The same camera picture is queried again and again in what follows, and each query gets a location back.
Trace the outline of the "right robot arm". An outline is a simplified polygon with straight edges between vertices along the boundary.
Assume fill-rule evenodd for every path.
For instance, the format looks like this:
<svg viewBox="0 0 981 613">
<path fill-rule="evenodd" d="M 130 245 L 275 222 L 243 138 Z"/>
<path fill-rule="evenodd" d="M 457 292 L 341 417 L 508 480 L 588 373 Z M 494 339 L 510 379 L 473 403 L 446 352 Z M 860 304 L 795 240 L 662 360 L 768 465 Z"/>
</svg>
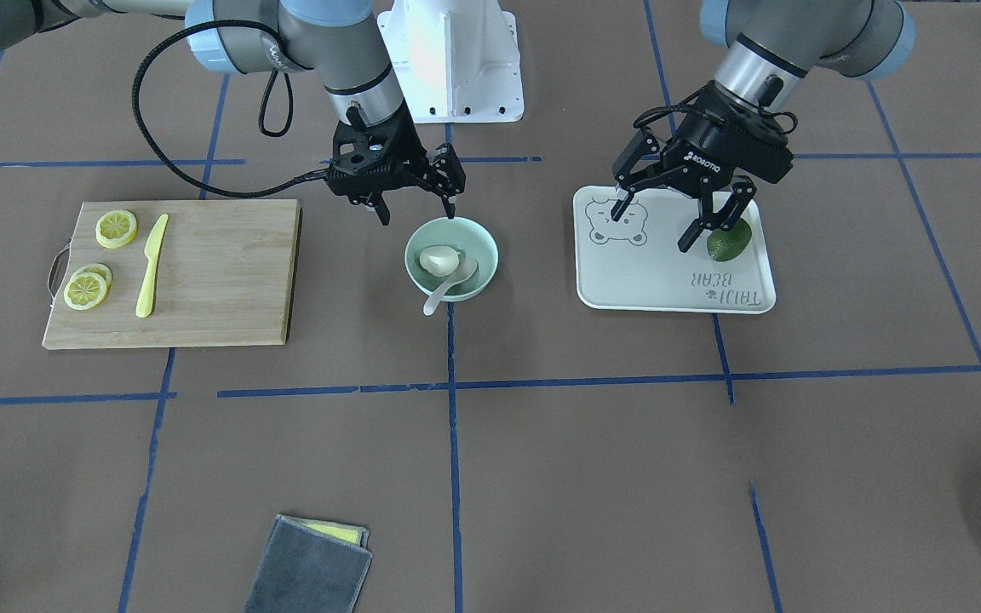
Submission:
<svg viewBox="0 0 981 613">
<path fill-rule="evenodd" d="M 126 13 L 183 23 L 141 60 L 131 89 L 141 136 L 175 174 L 179 168 L 141 116 L 141 83 L 165 50 L 186 40 L 196 60 L 217 73 L 315 72 L 337 112 L 326 167 L 255 191 L 254 198 L 320 180 L 388 225 L 384 194 L 415 187 L 435 194 L 449 220 L 456 216 L 466 171 L 451 144 L 429 151 L 421 143 L 370 1 L 0 1 L 0 52 L 39 32 Z"/>
</svg>

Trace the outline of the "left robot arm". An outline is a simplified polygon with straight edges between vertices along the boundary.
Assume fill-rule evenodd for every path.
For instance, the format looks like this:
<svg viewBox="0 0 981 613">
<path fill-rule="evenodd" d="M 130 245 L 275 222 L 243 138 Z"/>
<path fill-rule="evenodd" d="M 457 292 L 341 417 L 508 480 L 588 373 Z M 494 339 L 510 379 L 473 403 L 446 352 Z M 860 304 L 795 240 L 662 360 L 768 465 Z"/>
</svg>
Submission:
<svg viewBox="0 0 981 613">
<path fill-rule="evenodd" d="M 726 48 L 714 76 L 684 100 L 634 121 L 635 135 L 612 165 L 620 221 L 635 195 L 669 189 L 698 213 L 678 241 L 689 251 L 704 232 L 730 232 L 755 195 L 791 170 L 786 102 L 813 67 L 873 81 L 914 50 L 915 21 L 899 1 L 706 1 L 706 39 Z"/>
</svg>

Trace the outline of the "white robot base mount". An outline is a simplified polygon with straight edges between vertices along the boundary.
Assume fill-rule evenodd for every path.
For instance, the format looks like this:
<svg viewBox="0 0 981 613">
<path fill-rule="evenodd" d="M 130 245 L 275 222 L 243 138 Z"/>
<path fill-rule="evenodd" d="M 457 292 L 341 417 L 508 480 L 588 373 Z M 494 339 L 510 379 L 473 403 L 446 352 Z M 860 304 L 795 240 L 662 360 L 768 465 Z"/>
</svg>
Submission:
<svg viewBox="0 0 981 613">
<path fill-rule="evenodd" d="M 376 22 L 417 124 L 525 115 L 517 20 L 498 1 L 394 1 Z"/>
</svg>

